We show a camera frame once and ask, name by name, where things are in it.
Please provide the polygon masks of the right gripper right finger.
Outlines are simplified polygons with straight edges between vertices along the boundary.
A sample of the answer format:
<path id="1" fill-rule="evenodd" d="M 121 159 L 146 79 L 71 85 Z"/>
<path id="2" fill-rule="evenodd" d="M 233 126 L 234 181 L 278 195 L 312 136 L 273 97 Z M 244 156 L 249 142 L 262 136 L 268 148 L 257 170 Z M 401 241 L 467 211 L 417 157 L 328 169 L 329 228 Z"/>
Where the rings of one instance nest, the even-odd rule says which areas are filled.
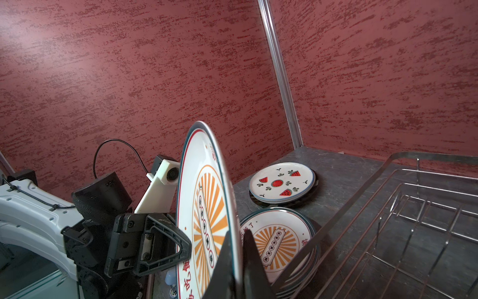
<path id="1" fill-rule="evenodd" d="M 243 236 L 243 297 L 244 299 L 276 298 L 250 230 L 246 230 Z"/>

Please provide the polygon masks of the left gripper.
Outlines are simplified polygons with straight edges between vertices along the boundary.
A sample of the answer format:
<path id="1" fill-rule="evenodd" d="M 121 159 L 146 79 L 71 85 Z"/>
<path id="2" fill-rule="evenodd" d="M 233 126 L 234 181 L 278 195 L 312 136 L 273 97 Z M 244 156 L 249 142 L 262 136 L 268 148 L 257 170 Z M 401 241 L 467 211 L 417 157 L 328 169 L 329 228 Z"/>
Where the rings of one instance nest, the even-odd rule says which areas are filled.
<path id="1" fill-rule="evenodd" d="M 62 235 L 85 299 L 145 299 L 147 280 L 139 277 L 176 266 L 192 254 L 190 239 L 166 214 L 122 214 L 112 227 L 84 220 Z"/>

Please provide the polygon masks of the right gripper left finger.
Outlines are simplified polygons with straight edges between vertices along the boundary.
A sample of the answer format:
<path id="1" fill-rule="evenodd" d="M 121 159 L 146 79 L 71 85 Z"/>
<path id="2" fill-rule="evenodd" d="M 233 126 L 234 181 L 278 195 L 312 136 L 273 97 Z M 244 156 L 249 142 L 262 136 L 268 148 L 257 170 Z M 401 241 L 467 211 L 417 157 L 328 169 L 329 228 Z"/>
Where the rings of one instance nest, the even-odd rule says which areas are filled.
<path id="1" fill-rule="evenodd" d="M 235 279 L 230 232 L 226 233 L 217 267 L 202 299 L 234 299 Z"/>

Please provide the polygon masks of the small sunburst plate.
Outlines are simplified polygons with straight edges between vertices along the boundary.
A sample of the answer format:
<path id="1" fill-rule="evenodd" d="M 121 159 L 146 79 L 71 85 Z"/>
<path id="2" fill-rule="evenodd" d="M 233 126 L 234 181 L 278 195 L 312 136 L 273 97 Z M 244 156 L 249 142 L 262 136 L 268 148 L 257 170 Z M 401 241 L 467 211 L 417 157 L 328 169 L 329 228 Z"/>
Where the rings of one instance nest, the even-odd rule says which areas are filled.
<path id="1" fill-rule="evenodd" d="M 272 284 L 316 233 L 312 222 L 288 208 L 265 208 L 240 223 L 241 235 L 250 231 L 255 239 L 261 263 Z"/>

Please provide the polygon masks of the white plate red text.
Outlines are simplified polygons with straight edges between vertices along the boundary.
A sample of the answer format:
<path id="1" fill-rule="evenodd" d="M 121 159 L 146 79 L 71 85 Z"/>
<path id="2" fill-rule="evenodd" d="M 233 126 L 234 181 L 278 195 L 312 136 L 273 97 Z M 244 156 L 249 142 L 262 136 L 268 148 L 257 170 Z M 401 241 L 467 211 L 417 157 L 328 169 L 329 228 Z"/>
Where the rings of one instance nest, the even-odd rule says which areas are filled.
<path id="1" fill-rule="evenodd" d="M 303 290 L 314 278 L 317 273 L 317 270 L 314 270 L 314 267 L 317 265 L 319 259 L 321 258 L 321 245 L 317 244 L 316 247 L 300 262 L 300 266 L 297 266 L 294 274 L 296 278 L 295 288 L 290 294 L 289 298 L 293 299 L 294 296 L 298 296 L 301 290 Z"/>

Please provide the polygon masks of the dark striped rim plate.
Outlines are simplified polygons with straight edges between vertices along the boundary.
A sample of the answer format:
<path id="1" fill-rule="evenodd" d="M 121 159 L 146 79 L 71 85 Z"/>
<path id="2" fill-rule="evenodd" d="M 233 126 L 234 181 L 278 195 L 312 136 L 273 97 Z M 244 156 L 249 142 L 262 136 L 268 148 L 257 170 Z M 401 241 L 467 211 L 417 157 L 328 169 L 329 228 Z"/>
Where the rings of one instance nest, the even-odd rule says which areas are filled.
<path id="1" fill-rule="evenodd" d="M 284 208 L 293 208 L 293 207 L 300 207 L 303 206 L 306 201 L 311 200 L 315 195 L 319 192 L 319 188 L 322 184 L 321 177 L 317 175 L 315 170 L 312 171 L 314 175 L 316 176 L 316 179 L 314 181 L 314 184 L 312 188 L 302 197 L 295 199 L 293 201 L 288 201 L 285 203 L 279 203 L 279 204 L 270 204 L 270 203 L 264 203 L 262 201 L 259 201 L 256 199 L 251 192 L 249 192 L 249 198 L 250 200 L 260 206 L 261 208 L 272 208 L 272 207 L 284 207 Z"/>

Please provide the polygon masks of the watermelon pattern plate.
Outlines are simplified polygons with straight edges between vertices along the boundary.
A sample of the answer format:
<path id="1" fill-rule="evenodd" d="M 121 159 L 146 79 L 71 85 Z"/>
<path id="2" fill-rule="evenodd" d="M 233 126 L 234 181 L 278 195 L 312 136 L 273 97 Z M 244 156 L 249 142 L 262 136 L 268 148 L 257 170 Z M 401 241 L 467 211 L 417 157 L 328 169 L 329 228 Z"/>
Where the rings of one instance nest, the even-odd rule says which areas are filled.
<path id="1" fill-rule="evenodd" d="M 266 204 L 285 204 L 304 197 L 314 187 L 315 172 L 301 163 L 286 162 L 268 166 L 249 182 L 252 196 Z"/>

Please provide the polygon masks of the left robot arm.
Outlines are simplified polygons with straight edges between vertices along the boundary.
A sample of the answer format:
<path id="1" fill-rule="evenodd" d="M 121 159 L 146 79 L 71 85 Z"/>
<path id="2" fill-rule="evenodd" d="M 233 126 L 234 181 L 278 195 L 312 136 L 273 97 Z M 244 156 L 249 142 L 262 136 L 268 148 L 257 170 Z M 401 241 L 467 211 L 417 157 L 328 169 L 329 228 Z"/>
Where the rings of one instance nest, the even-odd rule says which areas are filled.
<path id="1" fill-rule="evenodd" d="M 1 242 L 53 262 L 85 299 L 137 299 L 138 277 L 187 261 L 192 244 L 169 213 L 180 164 L 158 155 L 137 207 L 116 173 L 96 176 L 72 202 L 46 193 L 26 169 L 1 178 Z"/>

